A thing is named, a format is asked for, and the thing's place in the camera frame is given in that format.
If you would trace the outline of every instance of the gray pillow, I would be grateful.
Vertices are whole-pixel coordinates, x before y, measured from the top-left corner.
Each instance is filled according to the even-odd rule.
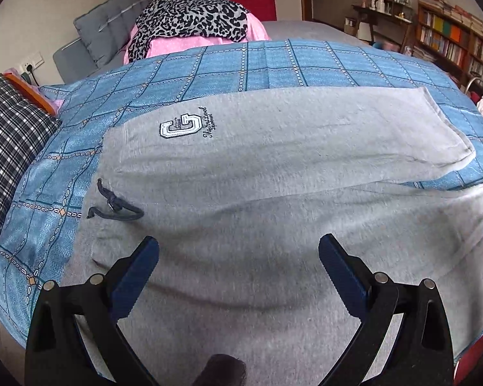
[[[129,41],[136,18],[151,0],[108,0],[73,21],[91,58],[102,68]]]

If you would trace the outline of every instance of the plaid bedspread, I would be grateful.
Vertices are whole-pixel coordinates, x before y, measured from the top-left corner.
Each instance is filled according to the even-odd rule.
[[[183,100],[294,86],[427,87],[477,155],[463,170],[411,184],[455,190],[483,182],[483,118],[473,103],[433,64],[371,47],[300,40],[235,43],[44,87],[50,99],[64,99],[63,124],[22,178],[0,235],[0,320],[14,338],[26,344],[41,286],[62,277],[108,129]]]

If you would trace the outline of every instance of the black and white plaid fabric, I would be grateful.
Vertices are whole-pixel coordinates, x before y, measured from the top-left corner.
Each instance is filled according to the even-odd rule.
[[[0,76],[0,231],[20,179],[59,124]]]

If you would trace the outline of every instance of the gray mattress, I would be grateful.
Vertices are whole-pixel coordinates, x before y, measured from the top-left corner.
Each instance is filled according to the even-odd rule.
[[[331,41],[348,43],[355,46],[367,46],[358,38],[323,23],[303,22],[300,20],[278,20],[262,22],[273,41],[289,38],[310,39],[313,41]]]

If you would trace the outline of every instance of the leopard print blanket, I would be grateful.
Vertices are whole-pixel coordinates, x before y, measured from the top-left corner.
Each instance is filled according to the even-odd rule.
[[[138,32],[129,46],[129,62],[142,60],[158,37],[223,37],[233,42],[247,35],[247,14],[230,0],[154,0],[136,19]]]

